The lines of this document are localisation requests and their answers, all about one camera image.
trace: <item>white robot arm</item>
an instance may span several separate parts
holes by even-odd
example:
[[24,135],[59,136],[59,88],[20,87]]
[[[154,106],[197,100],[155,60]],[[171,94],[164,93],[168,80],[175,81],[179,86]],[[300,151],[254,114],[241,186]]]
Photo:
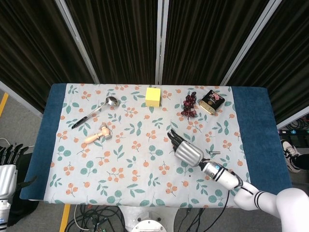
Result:
[[16,164],[18,159],[28,147],[20,149],[23,145],[20,144],[15,147],[11,152],[13,146],[3,148],[0,151],[0,231],[5,232],[9,213],[11,208],[11,201],[13,199],[16,182],[17,182],[17,169]]
[[201,170],[214,181],[228,190],[239,188],[234,202],[241,209],[260,209],[281,219],[282,232],[307,232],[309,197],[295,188],[288,188],[278,195],[259,191],[248,182],[243,182],[234,172],[222,165],[204,158],[204,153],[171,130],[168,133],[173,144],[175,156],[192,167],[199,166]]

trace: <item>black curtain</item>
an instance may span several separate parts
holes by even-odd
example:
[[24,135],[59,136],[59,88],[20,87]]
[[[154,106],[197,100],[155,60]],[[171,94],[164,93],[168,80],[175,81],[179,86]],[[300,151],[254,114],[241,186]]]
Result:
[[0,1],[0,80],[43,112],[53,83],[92,83],[53,0]]
[[309,1],[281,3],[227,85],[266,87],[277,123],[309,105]]
[[101,83],[155,82],[157,0],[66,0]]
[[268,0],[170,0],[163,83],[219,85]]

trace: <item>yellow sponge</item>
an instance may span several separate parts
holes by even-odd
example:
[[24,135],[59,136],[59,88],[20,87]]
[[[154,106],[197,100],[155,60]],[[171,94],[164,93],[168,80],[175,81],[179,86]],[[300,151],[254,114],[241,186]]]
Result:
[[146,91],[146,105],[148,107],[159,107],[160,106],[161,90],[159,88],[147,88]]

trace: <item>spoon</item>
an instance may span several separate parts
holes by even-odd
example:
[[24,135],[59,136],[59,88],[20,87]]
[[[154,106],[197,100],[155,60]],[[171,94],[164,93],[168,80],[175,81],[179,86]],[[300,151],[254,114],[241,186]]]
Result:
[[75,127],[78,127],[79,125],[81,125],[83,122],[85,122],[93,113],[95,113],[96,111],[100,110],[103,106],[105,105],[111,105],[111,106],[116,106],[118,105],[118,100],[114,97],[107,97],[105,100],[105,103],[100,106],[98,109],[96,109],[95,111],[91,112],[90,114],[88,114],[87,116],[83,117],[81,120],[79,120],[78,122],[76,122],[73,126],[72,129],[74,129]]

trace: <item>person's foot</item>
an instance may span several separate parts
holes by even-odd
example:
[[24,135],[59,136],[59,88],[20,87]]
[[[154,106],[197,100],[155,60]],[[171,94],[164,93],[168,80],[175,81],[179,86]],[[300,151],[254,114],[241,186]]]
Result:
[[281,140],[286,166],[292,173],[297,173],[301,169],[297,168],[293,163],[293,158],[299,156],[299,152],[296,150],[295,146],[291,145],[288,141]]

